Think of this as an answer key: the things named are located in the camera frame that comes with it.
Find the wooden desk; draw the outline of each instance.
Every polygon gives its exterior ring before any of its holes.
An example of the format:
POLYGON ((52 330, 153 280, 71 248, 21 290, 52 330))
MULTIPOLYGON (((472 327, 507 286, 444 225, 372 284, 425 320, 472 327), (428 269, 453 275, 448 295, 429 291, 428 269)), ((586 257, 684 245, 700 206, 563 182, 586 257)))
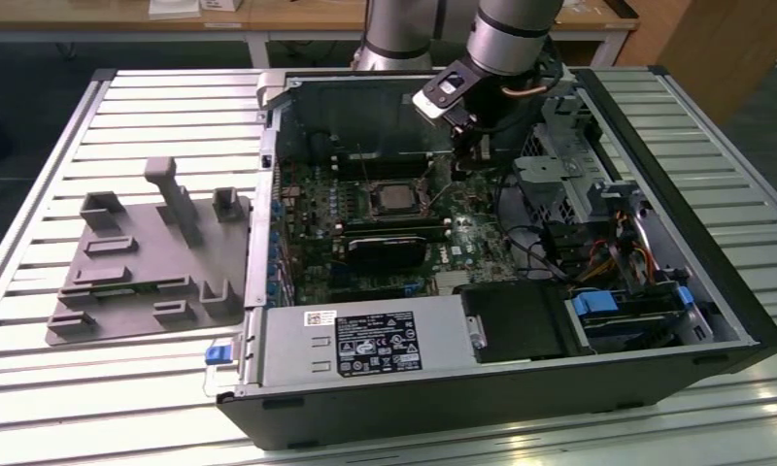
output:
MULTIPOLYGON (((269 68, 269 41, 360 40, 364 0, 245 0, 236 13, 151 21, 149 0, 0 0, 0 42, 243 41, 252 64, 269 68)), ((598 43, 591 64, 614 64, 628 31, 639 25, 604 0, 564 8, 558 41, 598 43)))
MULTIPOLYGON (((252 0, 251 17, 252 28, 259 31, 251 43, 253 63, 263 63, 253 66, 268 67, 267 48, 260 42, 359 40, 365 0, 252 0)), ((639 19, 619 17, 604 0, 583 0, 579 6, 563 8, 552 35, 560 42, 599 45, 590 59, 576 64, 611 66, 627 34, 638 26, 639 19)))
MULTIPOLYGON (((268 31, 321 30, 361 31, 365 0, 251 0, 255 29, 268 31)), ((578 7, 563 8, 556 31, 636 29, 638 19, 619 17, 604 0, 584 0, 578 7)))
POLYGON ((149 19, 149 0, 0 0, 0 31, 157 32, 252 29, 252 0, 237 12, 149 19))

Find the metal slatted table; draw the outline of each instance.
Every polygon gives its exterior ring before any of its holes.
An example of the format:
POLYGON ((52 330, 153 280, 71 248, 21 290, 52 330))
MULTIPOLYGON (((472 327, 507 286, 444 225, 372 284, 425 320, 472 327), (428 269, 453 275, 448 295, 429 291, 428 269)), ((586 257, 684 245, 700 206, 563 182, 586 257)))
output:
MULTIPOLYGON (((88 191, 113 189, 127 204, 157 201, 155 186, 140 177, 145 157, 172 155, 195 197, 232 185, 253 198, 257 74, 120 71, 87 89, 0 248, 0 464, 777 461, 777 355, 655 407, 264 452, 203 390, 205 348, 235 328, 49 348, 45 320, 83 229, 76 213, 88 191)), ((777 321, 777 193, 671 78, 646 69, 599 74, 777 321)), ((608 152, 631 178, 618 149, 608 145, 608 152)))

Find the box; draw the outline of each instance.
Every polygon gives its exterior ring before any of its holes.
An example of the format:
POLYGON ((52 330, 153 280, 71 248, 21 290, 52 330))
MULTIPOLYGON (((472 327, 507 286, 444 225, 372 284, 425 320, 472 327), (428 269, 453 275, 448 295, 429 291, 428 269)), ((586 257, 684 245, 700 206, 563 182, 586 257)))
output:
POLYGON ((151 19, 200 17, 199 0, 151 0, 151 19))
POLYGON ((217 10, 220 12, 235 12, 243 4, 243 0, 201 0, 203 10, 217 10))

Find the power supply label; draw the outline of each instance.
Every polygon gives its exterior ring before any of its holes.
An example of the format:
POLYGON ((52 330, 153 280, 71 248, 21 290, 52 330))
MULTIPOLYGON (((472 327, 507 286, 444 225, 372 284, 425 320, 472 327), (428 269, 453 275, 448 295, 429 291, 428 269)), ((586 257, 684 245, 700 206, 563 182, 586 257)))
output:
POLYGON ((343 377, 420 371, 412 312, 337 317, 337 372, 343 377))

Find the blue tab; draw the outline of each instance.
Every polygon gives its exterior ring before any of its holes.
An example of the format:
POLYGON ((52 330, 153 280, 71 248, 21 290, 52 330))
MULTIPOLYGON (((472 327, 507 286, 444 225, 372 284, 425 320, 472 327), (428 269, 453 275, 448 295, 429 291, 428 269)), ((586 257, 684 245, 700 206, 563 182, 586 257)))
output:
POLYGON ((686 306, 695 304, 695 295, 691 294, 691 289, 688 289, 686 286, 676 288, 676 294, 679 294, 679 299, 683 301, 686 306))
POLYGON ((584 316, 587 314, 587 305, 578 296, 572 299, 572 308, 575 309, 575 314, 578 316, 584 316))
POLYGON ((217 364, 231 364, 233 362, 232 345, 209 347, 205 352, 205 364, 215 366, 217 364))
POLYGON ((619 310, 618 301, 610 291, 586 291, 580 293, 574 299, 574 306, 576 306, 575 300, 580 300, 582 303, 576 307, 576 313, 580 316, 588 313, 612 313, 619 310))

